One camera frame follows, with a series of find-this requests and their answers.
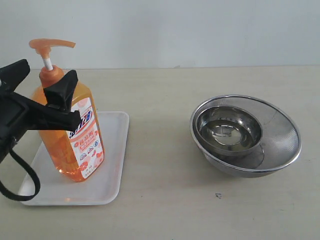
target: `table surface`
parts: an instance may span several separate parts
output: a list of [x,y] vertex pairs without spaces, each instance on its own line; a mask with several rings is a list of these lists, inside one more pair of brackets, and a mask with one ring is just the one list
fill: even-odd
[[[295,240],[320,236],[320,66],[77,70],[98,111],[130,116],[117,198],[100,206],[30,207],[0,195],[0,239]],[[17,92],[39,85],[32,70]],[[266,100],[302,135],[300,157],[261,178],[214,168],[190,134],[202,101],[222,94]],[[31,163],[41,139],[15,148]],[[7,157],[0,179],[17,192],[25,172]]]

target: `white tray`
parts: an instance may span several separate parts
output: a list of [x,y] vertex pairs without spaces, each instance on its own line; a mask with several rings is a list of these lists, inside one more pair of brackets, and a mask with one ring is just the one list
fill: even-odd
[[[59,173],[41,143],[32,168],[38,174],[41,189],[37,196],[22,203],[29,206],[103,205],[113,201],[120,189],[125,157],[129,116],[120,111],[97,112],[105,148],[105,159],[98,169],[83,182],[74,182]],[[34,193],[34,183],[26,175],[20,195]]]

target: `orange soap bottle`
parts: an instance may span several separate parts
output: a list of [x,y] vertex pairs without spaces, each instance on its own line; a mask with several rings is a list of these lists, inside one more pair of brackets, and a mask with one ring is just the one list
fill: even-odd
[[[29,46],[40,54],[45,67],[39,78],[41,85],[32,95],[40,104],[47,104],[43,88],[57,83],[63,76],[61,68],[51,64],[51,47],[64,46],[74,48],[75,43],[59,39],[40,38],[29,42]],[[86,180],[105,159],[105,148],[99,128],[96,107],[90,89],[83,83],[77,83],[71,111],[79,111],[81,123],[75,132],[64,130],[39,130],[39,135],[56,169],[75,182]]]

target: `orange pump head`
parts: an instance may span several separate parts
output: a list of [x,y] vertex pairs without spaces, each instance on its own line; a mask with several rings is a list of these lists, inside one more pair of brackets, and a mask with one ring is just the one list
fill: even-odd
[[51,52],[51,47],[69,47],[74,48],[75,43],[72,41],[65,41],[60,39],[49,39],[49,38],[38,38],[33,39],[29,42],[29,46],[35,49],[37,54],[40,54],[43,63],[47,70],[53,70],[53,66],[49,57],[49,53]]
[[51,47],[69,47],[74,48],[75,43],[71,41],[65,41],[60,39],[48,39],[48,38],[38,38],[33,39],[29,42],[29,46],[35,49],[37,54],[40,54],[44,63],[39,74],[42,86],[47,88],[63,78],[64,72],[61,68],[56,65],[52,65],[49,53],[51,52]]

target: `metal colander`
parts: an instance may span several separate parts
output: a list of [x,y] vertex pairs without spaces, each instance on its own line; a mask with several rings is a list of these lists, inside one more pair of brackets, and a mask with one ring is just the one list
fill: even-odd
[[[202,146],[195,131],[196,119],[205,109],[220,105],[241,108],[259,121],[263,136],[254,152],[229,157],[209,152]],[[223,95],[205,101],[193,112],[190,128],[193,139],[207,160],[224,172],[242,177],[259,177],[259,174],[280,170],[297,159],[302,147],[298,128],[283,111],[266,101],[245,95]]]

